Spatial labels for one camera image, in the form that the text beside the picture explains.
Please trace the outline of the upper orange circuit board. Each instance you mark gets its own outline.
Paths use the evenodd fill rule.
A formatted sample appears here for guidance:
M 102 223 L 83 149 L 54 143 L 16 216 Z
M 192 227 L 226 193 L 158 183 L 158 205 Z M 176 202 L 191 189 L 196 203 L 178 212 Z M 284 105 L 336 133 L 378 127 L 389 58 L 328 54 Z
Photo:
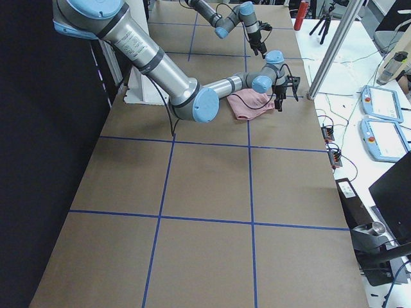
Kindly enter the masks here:
M 333 142 L 335 140 L 333 126 L 322 126 L 321 132 L 325 143 Z

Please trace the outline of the red cylinder bottle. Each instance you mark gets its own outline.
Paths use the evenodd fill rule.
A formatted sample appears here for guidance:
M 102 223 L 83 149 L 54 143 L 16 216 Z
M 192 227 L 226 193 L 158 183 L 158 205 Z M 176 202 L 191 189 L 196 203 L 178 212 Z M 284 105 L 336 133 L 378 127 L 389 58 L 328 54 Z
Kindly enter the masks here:
M 302 26 L 302 22 L 307 14 L 308 8 L 309 8 L 310 3 L 308 1 L 301 1 L 299 5 L 299 9 L 297 11 L 297 16 L 295 18 L 295 23 L 293 25 L 293 28 L 295 31 L 299 31 Z

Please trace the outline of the orange circuit board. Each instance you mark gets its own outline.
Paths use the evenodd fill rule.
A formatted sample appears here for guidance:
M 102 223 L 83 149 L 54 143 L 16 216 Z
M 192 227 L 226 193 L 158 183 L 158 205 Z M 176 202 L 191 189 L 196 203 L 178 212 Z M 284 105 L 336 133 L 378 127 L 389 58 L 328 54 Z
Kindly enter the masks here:
M 341 152 L 336 149 L 328 149 L 328 157 L 332 169 L 337 169 L 342 167 L 341 162 Z
M 325 143 L 333 142 L 335 140 L 333 126 L 322 126 L 321 132 Z

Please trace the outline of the black box with label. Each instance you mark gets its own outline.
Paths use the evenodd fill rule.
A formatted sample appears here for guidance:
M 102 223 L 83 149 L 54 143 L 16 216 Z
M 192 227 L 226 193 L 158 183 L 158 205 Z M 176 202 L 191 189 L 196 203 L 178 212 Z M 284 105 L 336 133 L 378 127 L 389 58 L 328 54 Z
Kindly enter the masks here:
M 350 229 L 367 225 L 374 220 L 355 191 L 348 178 L 335 180 L 338 195 L 344 211 L 345 220 Z

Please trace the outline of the upper blue teach pendant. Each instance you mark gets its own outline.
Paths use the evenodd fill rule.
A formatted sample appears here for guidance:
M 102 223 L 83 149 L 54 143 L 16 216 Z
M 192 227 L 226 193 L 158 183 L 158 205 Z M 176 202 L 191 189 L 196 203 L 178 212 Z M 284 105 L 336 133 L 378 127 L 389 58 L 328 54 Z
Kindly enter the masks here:
M 366 85 L 361 91 L 361 105 L 368 116 L 403 122 L 398 94 L 394 90 Z

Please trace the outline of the clear water bottle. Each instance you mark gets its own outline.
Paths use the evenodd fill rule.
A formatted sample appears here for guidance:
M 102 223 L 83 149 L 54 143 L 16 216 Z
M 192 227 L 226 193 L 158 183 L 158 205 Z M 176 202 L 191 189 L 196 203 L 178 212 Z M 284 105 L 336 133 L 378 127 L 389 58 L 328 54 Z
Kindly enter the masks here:
M 394 56 L 388 61 L 387 65 L 383 68 L 382 73 L 379 75 L 376 83 L 378 85 L 385 85 L 391 79 L 393 79 L 394 74 L 401 67 L 403 63 L 408 58 L 408 53 L 406 51 L 398 51 Z

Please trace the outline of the blue teach pendant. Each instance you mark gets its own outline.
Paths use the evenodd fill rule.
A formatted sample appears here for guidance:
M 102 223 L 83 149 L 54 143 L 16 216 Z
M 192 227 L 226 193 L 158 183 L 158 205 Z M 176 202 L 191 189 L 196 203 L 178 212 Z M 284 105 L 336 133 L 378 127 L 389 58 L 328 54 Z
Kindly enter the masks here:
M 362 119 L 360 135 L 371 158 L 377 162 L 396 163 L 410 146 L 396 121 Z
M 398 94 L 394 90 L 366 85 L 361 91 L 361 105 L 368 116 L 403 122 Z

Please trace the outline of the lower blue teach pendant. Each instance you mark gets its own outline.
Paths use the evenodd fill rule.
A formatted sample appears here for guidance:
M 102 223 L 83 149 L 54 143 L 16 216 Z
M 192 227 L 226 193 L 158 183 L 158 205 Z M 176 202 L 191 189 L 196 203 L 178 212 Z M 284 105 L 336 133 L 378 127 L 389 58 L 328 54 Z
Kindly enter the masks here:
M 371 158 L 377 162 L 396 163 L 410 146 L 396 121 L 362 119 L 360 135 Z

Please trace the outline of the silver metal cup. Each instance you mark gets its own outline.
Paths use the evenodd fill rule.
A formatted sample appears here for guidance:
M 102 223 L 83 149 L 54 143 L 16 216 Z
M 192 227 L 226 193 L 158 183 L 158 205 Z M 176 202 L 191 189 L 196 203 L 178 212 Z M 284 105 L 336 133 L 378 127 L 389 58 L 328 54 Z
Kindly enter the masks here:
M 379 221 L 371 223 L 371 233 L 373 236 L 381 236 L 386 232 L 385 225 Z

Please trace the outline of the black monitor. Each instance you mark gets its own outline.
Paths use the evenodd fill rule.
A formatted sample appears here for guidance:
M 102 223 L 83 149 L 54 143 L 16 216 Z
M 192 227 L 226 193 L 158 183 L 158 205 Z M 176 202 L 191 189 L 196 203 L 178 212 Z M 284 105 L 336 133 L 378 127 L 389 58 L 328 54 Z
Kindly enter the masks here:
M 401 244 L 410 242 L 410 185 L 407 153 L 369 187 L 382 218 Z

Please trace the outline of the aluminium frame post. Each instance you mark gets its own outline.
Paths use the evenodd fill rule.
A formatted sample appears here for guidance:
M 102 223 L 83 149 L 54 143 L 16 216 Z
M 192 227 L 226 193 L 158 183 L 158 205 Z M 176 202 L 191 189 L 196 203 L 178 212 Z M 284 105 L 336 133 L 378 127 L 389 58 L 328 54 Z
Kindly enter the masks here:
M 325 35 L 328 32 L 328 28 L 331 22 L 331 12 L 333 11 L 334 7 L 336 4 L 339 4 L 341 6 L 346 6 L 347 9 L 341 18 L 341 21 L 338 25 L 338 28 L 331 40 L 331 43 L 328 47 L 328 50 L 326 51 L 326 54 L 324 55 L 323 61 L 314 77 L 314 80 L 311 83 L 311 87 L 307 93 L 307 98 L 310 100 L 314 100 L 315 96 L 319 92 L 323 82 L 326 79 L 326 76 L 332 66 L 332 63 L 342 45 L 342 43 L 345 40 L 345 37 L 347 33 L 349 32 L 352 23 L 356 19 L 360 8 L 363 6 L 364 1 L 333 1 L 330 3 L 329 7 L 329 12 L 327 14 L 326 20 L 327 20 L 327 26 L 326 29 L 323 32 L 323 37 L 320 41 L 322 44 L 325 39 Z

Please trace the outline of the pink Snoopy t-shirt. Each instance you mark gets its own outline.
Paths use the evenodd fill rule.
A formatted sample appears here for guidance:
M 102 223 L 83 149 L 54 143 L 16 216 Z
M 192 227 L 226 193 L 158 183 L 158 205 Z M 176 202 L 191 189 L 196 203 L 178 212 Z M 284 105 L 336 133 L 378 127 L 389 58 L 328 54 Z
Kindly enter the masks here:
M 274 109 L 274 102 L 267 94 L 252 89 L 243 89 L 227 96 L 228 103 L 237 120 L 252 120 Z

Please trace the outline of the lower orange circuit board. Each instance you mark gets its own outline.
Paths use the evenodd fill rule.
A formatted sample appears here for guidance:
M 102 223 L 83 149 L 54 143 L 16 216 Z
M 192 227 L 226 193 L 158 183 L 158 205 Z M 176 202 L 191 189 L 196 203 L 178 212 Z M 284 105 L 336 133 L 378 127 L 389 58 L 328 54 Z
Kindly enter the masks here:
M 332 169 L 337 169 L 342 167 L 341 162 L 341 152 L 336 149 L 328 149 L 328 157 Z

